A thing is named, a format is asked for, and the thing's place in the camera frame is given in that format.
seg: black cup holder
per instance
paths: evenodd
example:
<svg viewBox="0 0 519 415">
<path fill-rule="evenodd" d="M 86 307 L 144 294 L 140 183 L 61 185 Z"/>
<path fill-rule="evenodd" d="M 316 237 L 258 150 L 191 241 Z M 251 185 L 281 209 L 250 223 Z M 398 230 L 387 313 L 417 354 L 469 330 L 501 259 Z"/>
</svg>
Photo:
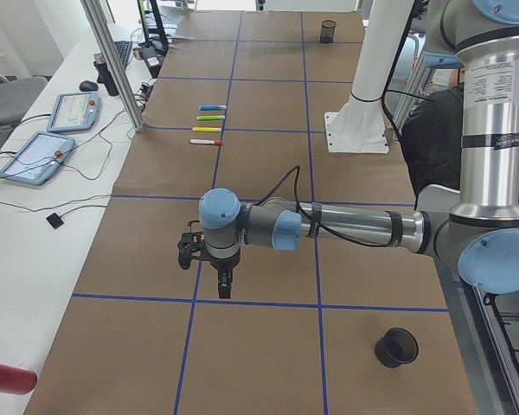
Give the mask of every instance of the black cup holder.
<svg viewBox="0 0 519 415">
<path fill-rule="evenodd" d="M 419 354 L 413 335 L 402 328 L 392 328 L 375 344 L 375 356 L 386 367 L 412 363 Z"/>
</svg>

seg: gray chair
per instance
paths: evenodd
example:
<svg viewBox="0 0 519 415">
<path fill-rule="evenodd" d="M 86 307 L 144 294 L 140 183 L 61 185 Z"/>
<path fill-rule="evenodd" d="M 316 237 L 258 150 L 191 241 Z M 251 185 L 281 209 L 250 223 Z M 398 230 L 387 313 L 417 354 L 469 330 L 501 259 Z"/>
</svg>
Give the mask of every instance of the gray chair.
<svg viewBox="0 0 519 415">
<path fill-rule="evenodd" d="M 46 79 L 39 76 L 9 81 L 0 74 L 0 148 L 46 84 Z"/>
</svg>

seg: red cylinder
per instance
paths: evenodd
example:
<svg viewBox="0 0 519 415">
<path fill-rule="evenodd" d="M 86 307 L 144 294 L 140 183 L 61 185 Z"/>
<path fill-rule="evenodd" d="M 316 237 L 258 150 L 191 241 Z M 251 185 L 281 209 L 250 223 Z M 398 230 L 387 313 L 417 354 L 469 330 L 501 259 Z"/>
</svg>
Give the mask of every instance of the red cylinder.
<svg viewBox="0 0 519 415">
<path fill-rule="evenodd" d="M 36 385 L 36 373 L 0 364 L 0 392 L 24 395 Z"/>
</svg>

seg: white desk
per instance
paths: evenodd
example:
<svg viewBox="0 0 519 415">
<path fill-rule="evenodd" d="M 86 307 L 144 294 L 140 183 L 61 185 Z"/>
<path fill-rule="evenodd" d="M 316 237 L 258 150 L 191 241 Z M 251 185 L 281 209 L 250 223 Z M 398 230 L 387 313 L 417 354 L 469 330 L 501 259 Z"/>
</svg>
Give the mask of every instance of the white desk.
<svg viewBox="0 0 519 415">
<path fill-rule="evenodd" d="M 127 40 L 135 28 L 111 26 L 114 40 Z M 78 91 L 83 80 L 96 80 L 93 54 L 98 52 L 89 29 L 48 83 L 27 117 L 50 113 L 59 93 Z M 150 74 L 142 61 L 132 60 L 126 71 L 133 91 Z M 73 134 L 77 142 L 87 140 L 123 109 L 120 97 L 110 97 L 99 89 L 102 111 L 98 123 L 88 132 Z M 39 119 L 20 125 L 3 150 L 19 150 L 35 132 L 45 130 L 48 120 Z M 41 188 L 0 180 L 0 201 L 29 208 L 42 208 L 92 195 L 109 195 L 129 146 L 127 132 L 131 122 L 122 114 L 104 133 L 113 150 L 102 176 L 88 181 L 79 173 L 61 168 Z M 96 176 L 109 146 L 99 138 L 76 149 L 67 164 Z M 0 159 L 0 169 L 7 158 Z M 85 262 L 88 250 L 104 213 L 103 208 L 89 207 L 67 215 L 62 227 L 54 230 L 46 217 L 63 214 L 85 204 L 107 204 L 109 198 L 60 207 L 53 211 L 26 213 L 0 205 L 0 363 L 33 370 L 38 374 L 46 359 L 73 287 Z M 23 413 L 30 394 L 16 396 L 0 393 L 0 415 Z"/>
</svg>

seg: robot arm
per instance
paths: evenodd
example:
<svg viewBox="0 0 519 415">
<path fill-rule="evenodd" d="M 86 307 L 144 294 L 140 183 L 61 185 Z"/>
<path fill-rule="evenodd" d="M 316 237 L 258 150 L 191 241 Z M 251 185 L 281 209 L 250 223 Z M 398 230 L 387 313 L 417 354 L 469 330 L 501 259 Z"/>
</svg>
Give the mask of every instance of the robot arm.
<svg viewBox="0 0 519 415">
<path fill-rule="evenodd" d="M 280 199 L 256 206 L 214 189 L 200 202 L 203 232 L 189 227 L 179 242 L 181 267 L 211 262 L 220 297 L 230 297 L 241 245 L 293 250 L 306 233 L 404 246 L 484 291 L 519 290 L 519 0 L 432 0 L 429 19 L 426 48 L 465 65 L 459 202 L 403 215 Z"/>
</svg>

